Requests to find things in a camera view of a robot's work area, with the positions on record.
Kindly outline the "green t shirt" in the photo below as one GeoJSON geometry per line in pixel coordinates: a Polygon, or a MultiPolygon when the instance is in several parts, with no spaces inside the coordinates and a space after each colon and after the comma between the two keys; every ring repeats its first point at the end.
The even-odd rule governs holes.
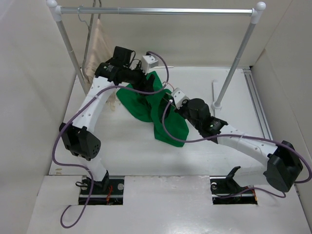
{"type": "MultiPolygon", "coordinates": [[[[162,90],[157,94],[146,96],[126,89],[120,89],[117,91],[117,97],[134,118],[154,125],[155,139],[175,147],[183,147],[184,143],[169,137],[162,126],[162,115],[167,105],[165,92],[165,90],[162,90]]],[[[167,109],[164,122],[167,131],[173,137],[181,140],[187,139],[189,134],[187,123],[184,118],[175,113],[173,106],[167,109]]]]}

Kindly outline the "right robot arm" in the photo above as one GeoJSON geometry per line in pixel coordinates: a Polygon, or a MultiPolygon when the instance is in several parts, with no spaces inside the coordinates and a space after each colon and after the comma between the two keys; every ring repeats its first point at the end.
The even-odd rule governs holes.
{"type": "Polygon", "coordinates": [[[239,166],[234,167],[225,180],[229,191],[237,192],[244,186],[259,182],[287,193],[297,182],[306,163],[291,143],[249,136],[214,117],[208,105],[200,98],[189,99],[174,94],[173,103],[175,111],[188,120],[203,139],[235,149],[261,163],[258,170],[250,172],[239,166]]]}

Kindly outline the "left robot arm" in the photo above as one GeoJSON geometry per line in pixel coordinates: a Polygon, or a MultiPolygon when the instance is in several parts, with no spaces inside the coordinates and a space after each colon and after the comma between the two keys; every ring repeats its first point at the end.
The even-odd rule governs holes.
{"type": "Polygon", "coordinates": [[[101,142],[94,135],[95,125],[106,101],[125,82],[133,89],[153,92],[152,82],[147,79],[148,71],[158,66],[158,60],[146,54],[131,68],[135,52],[123,47],[115,47],[113,56],[99,64],[95,71],[91,88],[80,107],[80,114],[66,127],[61,138],[72,155],[79,157],[81,164],[93,174],[92,188],[104,193],[109,186],[109,174],[101,163],[98,153],[101,142]]]}

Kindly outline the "grey plastic hanger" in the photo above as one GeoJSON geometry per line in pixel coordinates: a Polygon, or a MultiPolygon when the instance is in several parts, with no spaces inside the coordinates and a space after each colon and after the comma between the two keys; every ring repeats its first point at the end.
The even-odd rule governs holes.
{"type": "MultiPolygon", "coordinates": [[[[92,4],[93,8],[96,7],[97,2],[98,2],[99,7],[102,6],[101,0],[94,0],[93,4],[92,4]]],[[[91,32],[92,32],[92,28],[93,28],[94,17],[95,17],[95,14],[91,14],[89,23],[85,22],[87,24],[88,33],[87,33],[87,39],[86,39],[86,44],[85,44],[85,50],[84,50],[81,70],[82,70],[82,75],[86,80],[88,80],[88,77],[85,73],[85,65],[86,65],[86,61],[87,61],[87,55],[88,55],[88,49],[89,49],[89,45],[90,45],[90,38],[91,38],[91,32]]]]}

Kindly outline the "beige cloth garment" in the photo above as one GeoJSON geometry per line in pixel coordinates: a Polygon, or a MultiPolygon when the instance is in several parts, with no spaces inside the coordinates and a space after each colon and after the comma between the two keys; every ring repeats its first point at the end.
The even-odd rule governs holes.
{"type": "Polygon", "coordinates": [[[100,19],[96,19],[91,29],[89,44],[86,46],[82,62],[82,74],[89,91],[95,77],[95,71],[102,62],[113,56],[114,45],[100,19]]]}

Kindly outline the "metal clothes rack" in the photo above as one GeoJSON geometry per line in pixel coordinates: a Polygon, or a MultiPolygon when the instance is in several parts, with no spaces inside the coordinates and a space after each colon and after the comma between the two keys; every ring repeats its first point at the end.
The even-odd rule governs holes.
{"type": "Polygon", "coordinates": [[[68,51],[72,64],[74,66],[76,75],[80,81],[84,93],[88,92],[88,88],[84,82],[80,65],[78,64],[77,57],[72,48],[64,24],[62,22],[62,14],[123,14],[123,15],[240,15],[251,17],[250,24],[241,42],[240,48],[235,56],[235,59],[231,65],[228,75],[224,81],[224,84],[219,92],[216,100],[212,103],[214,110],[221,109],[221,102],[228,89],[228,86],[232,80],[234,72],[238,67],[240,59],[246,48],[246,45],[254,31],[255,26],[258,24],[266,4],[264,2],[258,2],[252,9],[195,9],[195,8],[125,8],[125,7],[62,7],[55,0],[47,0],[46,5],[52,15],[53,20],[56,22],[65,47],[68,51]]]}

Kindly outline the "aluminium rail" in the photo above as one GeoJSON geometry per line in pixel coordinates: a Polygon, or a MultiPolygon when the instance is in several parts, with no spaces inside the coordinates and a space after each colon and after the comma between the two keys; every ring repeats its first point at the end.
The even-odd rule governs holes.
{"type": "Polygon", "coordinates": [[[262,107],[262,103],[260,97],[258,95],[258,91],[252,76],[251,69],[243,69],[243,74],[245,76],[245,80],[249,89],[249,93],[251,96],[251,100],[254,106],[255,114],[259,122],[259,126],[264,138],[272,139],[272,134],[265,116],[264,109],[262,107]]]}

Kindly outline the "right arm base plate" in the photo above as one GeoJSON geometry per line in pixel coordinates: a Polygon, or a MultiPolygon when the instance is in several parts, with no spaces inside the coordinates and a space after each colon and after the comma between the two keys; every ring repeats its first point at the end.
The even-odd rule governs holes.
{"type": "Polygon", "coordinates": [[[214,205],[258,204],[254,190],[238,195],[239,192],[247,189],[247,187],[240,187],[232,178],[212,176],[210,177],[210,184],[214,205]]]}

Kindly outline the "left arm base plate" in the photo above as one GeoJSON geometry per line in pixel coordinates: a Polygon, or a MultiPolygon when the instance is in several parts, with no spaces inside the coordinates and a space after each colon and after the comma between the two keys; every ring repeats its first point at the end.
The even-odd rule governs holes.
{"type": "MultiPolygon", "coordinates": [[[[112,176],[108,187],[102,191],[99,186],[94,185],[88,205],[122,205],[124,193],[124,176],[112,176]]],[[[90,192],[91,181],[83,177],[82,181],[75,183],[80,188],[78,204],[84,205],[90,192]]]]}

